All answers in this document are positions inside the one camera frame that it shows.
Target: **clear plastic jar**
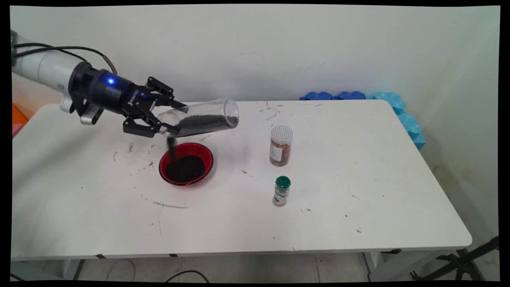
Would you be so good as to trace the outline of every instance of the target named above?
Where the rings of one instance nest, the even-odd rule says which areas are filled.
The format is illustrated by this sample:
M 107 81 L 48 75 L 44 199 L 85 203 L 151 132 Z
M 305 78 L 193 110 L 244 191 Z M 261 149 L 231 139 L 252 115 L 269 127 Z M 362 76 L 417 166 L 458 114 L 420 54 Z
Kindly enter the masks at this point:
M 289 163 L 292 136 L 292 130 L 287 126 L 276 126 L 271 130 L 269 161 L 273 165 L 284 166 Z
M 182 137 L 233 129 L 239 123 L 239 110 L 234 100 L 222 98 L 168 110 L 160 113 L 158 120 L 181 129 L 179 134 L 163 131 L 164 136 Z

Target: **floor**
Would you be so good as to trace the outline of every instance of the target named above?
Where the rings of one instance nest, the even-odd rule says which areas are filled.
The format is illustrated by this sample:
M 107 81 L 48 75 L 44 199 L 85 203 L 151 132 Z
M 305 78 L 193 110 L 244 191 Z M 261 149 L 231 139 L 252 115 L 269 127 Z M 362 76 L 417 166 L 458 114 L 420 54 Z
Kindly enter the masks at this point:
M 384 254 L 385 260 L 391 254 Z M 61 260 L 27 261 L 35 268 L 62 276 Z M 434 260 L 419 268 L 420 276 L 443 266 Z M 185 270 L 202 272 L 211 283 L 309 283 L 364 282 L 367 265 L 361 253 L 243 255 L 210 257 L 162 257 L 132 259 L 88 259 L 80 270 L 78 280 L 165 282 Z M 440 280 L 453 280 L 450 272 Z M 463 280 L 471 280 L 468 274 Z M 405 275 L 399 281 L 411 281 Z M 200 275 L 187 273 L 171 282 L 204 282 Z

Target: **red and black bowl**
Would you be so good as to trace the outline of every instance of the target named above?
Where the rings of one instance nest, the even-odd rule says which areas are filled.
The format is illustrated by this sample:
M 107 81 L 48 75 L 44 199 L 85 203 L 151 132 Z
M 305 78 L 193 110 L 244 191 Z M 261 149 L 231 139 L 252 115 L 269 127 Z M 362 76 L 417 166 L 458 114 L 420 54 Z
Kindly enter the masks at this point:
M 160 175 L 166 182 L 175 184 L 175 185 L 189 185 L 189 184 L 193 184 L 195 182 L 200 181 L 201 179 L 206 177 L 206 175 L 211 171 L 211 169 L 213 167 L 213 161 L 214 161 L 213 153 L 211 153 L 211 151 L 206 146 L 201 145 L 199 143 L 195 143 L 195 142 L 186 142 L 186 143 L 177 145 L 174 148 L 175 148 L 175 159 L 180 159 L 185 156 L 197 156 L 203 161 L 203 164 L 206 167 L 206 169 L 201 176 L 197 177 L 196 179 L 194 179 L 192 181 L 176 182 L 176 181 L 170 180 L 166 175 L 166 168 L 171 162 L 170 151 L 168 150 L 161 158 L 160 166 L 159 166 Z

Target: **black cord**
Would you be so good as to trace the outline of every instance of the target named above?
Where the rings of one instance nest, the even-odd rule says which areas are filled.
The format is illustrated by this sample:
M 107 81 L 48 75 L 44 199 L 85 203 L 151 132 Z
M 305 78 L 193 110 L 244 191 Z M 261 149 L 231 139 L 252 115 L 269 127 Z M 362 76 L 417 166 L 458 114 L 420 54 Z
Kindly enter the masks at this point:
M 115 263 L 113 263 L 113 265 L 110 267 L 110 270 L 108 271 L 108 274 L 106 275 L 106 281 L 108 281 L 108 277 L 110 277 L 110 273 L 112 272 L 113 270 L 113 267 L 115 266 L 115 264 L 119 263 L 120 261 L 122 260 L 126 260 L 127 262 L 129 262 L 131 264 L 131 266 L 133 266 L 133 278 L 131 279 L 131 282 L 133 282 L 133 280 L 135 280 L 135 276 L 136 276 L 136 268 L 135 268 L 135 265 L 133 264 L 133 262 L 131 262 L 131 260 L 129 259 L 121 259 L 121 260 L 117 260 Z
M 28 51 L 25 51 L 25 52 L 21 52 L 21 53 L 15 54 L 14 58 L 18 58 L 18 57 L 22 57 L 22 56 L 38 53 L 38 52 L 45 52 L 45 51 L 51 51 L 51 50 L 58 50 L 58 51 L 60 51 L 60 50 L 67 50 L 67 49 L 87 50 L 87 51 L 91 51 L 91 52 L 94 52 L 96 54 L 99 54 L 106 61 L 108 66 L 110 66 L 110 69 L 112 69 L 112 73 L 115 74 L 115 75 L 117 74 L 117 69 L 115 69 L 115 66 L 110 61 L 110 59 L 108 59 L 108 57 L 105 54 L 99 52 L 98 50 L 95 50 L 95 49 L 92 49 L 92 48 L 88 48 L 88 47 L 82 47 L 82 46 L 57 46 L 57 47 L 49 46 L 49 47 L 37 48 L 37 49 L 28 50 Z
M 24 281 L 23 279 L 19 278 L 18 276 L 11 273 L 11 277 L 18 280 L 18 281 Z
M 16 44 L 16 45 L 14 45 L 15 48 L 30 47 L 30 46 L 53 47 L 51 45 L 43 44 L 43 43 L 23 43 L 23 44 Z M 78 59 L 80 59 L 82 61 L 88 62 L 87 60 L 85 60 L 84 58 L 76 55 L 75 53 L 71 53 L 71 52 L 66 51 L 66 50 L 59 50 L 59 51 L 61 51 L 63 53 L 66 53 L 68 55 L 71 55 L 71 56 L 75 56 L 75 57 L 77 57 Z
M 172 280 L 172 279 L 176 278 L 177 276 L 179 276 L 179 275 L 181 275 L 181 274 L 184 274 L 184 273 L 196 273 L 196 274 L 198 274 L 198 275 L 202 276 L 202 278 L 203 278 L 203 279 L 204 279 L 207 283 L 209 283 L 209 280 L 207 280 L 207 278 L 206 278 L 206 277 L 205 277 L 202 273 L 200 273 L 200 272 L 198 272 L 198 271 L 195 271 L 195 270 L 188 270 L 188 271 L 182 271 L 182 272 L 180 272 L 180 273 L 177 273 L 177 274 L 173 275 L 172 277 L 170 277 L 170 279 L 166 280 L 166 281 L 165 281 L 165 283 L 168 283 L 168 281 L 170 281 L 170 280 Z

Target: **glass jar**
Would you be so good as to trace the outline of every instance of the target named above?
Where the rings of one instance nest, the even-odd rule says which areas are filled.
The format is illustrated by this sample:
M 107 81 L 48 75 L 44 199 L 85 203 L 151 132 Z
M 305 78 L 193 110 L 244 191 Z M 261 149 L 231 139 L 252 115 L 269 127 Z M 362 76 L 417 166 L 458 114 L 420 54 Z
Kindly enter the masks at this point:
M 290 179 L 286 176 L 279 176 L 274 185 L 273 203 L 276 206 L 284 206 L 289 195 Z
M 273 165 L 284 166 L 289 163 L 292 136 L 292 130 L 287 126 L 276 126 L 271 130 L 269 161 Z
M 234 100 L 222 98 L 162 112 L 158 120 L 181 129 L 179 134 L 162 131 L 164 136 L 182 137 L 233 129 L 239 123 L 239 110 Z

